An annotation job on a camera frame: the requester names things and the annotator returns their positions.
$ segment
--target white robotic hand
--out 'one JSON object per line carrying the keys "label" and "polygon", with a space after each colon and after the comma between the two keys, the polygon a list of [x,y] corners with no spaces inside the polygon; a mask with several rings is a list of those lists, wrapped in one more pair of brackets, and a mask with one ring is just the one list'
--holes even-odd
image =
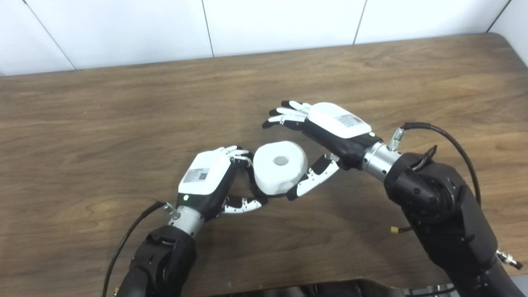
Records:
{"label": "white robotic hand", "polygon": [[236,145],[199,153],[178,186],[177,207],[197,211],[204,221],[222,212],[238,214],[260,208],[266,198],[228,195],[237,171],[246,169],[252,175],[252,166],[252,154]]}
{"label": "white robotic hand", "polygon": [[339,168],[361,169],[365,151],[380,142],[369,124],[333,103],[298,103],[283,101],[282,107],[269,112],[270,117],[262,128],[283,125],[310,137],[327,148],[325,154],[308,169],[296,186],[291,188],[289,200],[304,195],[309,190],[327,180]]}

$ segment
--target hole in cylinder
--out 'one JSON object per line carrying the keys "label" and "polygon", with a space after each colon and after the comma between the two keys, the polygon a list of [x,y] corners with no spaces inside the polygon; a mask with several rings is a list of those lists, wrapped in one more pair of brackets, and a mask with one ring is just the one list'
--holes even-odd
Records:
{"label": "hole in cylinder", "polygon": [[273,159],[273,163],[279,166],[286,165],[288,164],[288,162],[289,162],[288,158],[283,157],[283,156],[278,156],[278,157],[275,157],[275,159]]}

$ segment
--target label sticker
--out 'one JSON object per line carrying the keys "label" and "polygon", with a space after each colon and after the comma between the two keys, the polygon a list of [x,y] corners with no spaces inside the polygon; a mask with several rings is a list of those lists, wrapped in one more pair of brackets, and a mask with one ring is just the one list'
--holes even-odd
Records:
{"label": "label sticker", "polygon": [[364,123],[360,118],[356,117],[353,114],[338,116],[335,119],[338,120],[341,124],[345,125],[345,127],[347,128]]}
{"label": "label sticker", "polygon": [[183,183],[204,182],[205,179],[207,178],[208,173],[209,173],[209,168],[190,169],[189,171],[187,171],[187,175],[185,176]]}

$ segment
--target robotic arm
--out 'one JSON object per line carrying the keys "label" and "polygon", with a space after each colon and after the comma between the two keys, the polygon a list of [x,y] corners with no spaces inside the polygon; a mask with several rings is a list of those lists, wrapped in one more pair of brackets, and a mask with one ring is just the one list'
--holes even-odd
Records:
{"label": "robotic arm", "polygon": [[266,197],[228,195],[239,169],[254,181],[252,154],[237,146],[196,156],[178,187],[176,208],[165,205],[170,221],[150,232],[136,250],[117,297],[180,296],[196,261],[194,238],[202,225],[223,212],[241,214],[267,203]]}
{"label": "robotic arm", "polygon": [[522,265],[498,250],[497,239],[478,201],[456,170],[432,161],[436,147],[426,154],[397,151],[403,131],[412,128],[440,132],[461,150],[447,132],[430,124],[406,123],[387,145],[368,124],[337,105],[294,101],[283,101],[281,105],[270,111],[272,117],[263,128],[280,124],[302,131],[331,152],[288,192],[290,200],[314,188],[338,168],[366,171],[383,182],[389,199],[401,207],[429,258],[447,273],[460,296],[524,296],[498,260],[517,268]]}

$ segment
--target metal cylinder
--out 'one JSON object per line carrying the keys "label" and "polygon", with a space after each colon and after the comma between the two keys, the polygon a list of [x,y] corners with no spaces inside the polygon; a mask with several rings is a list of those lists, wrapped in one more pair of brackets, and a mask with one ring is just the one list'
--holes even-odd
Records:
{"label": "metal cylinder", "polygon": [[398,151],[391,151],[386,144],[377,142],[366,150],[362,169],[378,180],[384,181],[392,165],[400,156]]}
{"label": "metal cylinder", "polygon": [[181,229],[183,232],[196,237],[205,222],[203,216],[188,206],[180,206],[173,213],[168,225]]}

